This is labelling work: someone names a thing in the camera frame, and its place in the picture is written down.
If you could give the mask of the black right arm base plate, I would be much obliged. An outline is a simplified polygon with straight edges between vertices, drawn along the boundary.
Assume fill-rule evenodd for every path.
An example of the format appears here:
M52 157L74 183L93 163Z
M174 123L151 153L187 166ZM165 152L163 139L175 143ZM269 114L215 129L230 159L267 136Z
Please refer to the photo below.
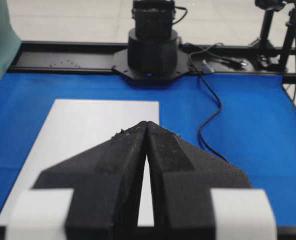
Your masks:
M154 73L152 70L139 70L129 66L126 49L114 54L111 69L128 85L138 88L167 88L193 72L188 55L181 50L177 53L176 66L170 72Z

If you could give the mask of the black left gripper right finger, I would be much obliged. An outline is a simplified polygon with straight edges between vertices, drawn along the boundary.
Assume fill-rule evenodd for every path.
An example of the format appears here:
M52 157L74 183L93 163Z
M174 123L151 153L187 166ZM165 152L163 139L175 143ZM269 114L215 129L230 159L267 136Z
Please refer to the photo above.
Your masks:
M275 240L266 193L246 173L147 124L154 223L167 240Z

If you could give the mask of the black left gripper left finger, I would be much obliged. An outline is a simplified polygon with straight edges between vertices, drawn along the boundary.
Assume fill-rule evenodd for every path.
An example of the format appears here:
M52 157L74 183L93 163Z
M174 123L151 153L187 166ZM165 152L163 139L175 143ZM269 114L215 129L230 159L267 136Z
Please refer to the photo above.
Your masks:
M43 170L18 198L8 240L112 240L137 226L147 122Z

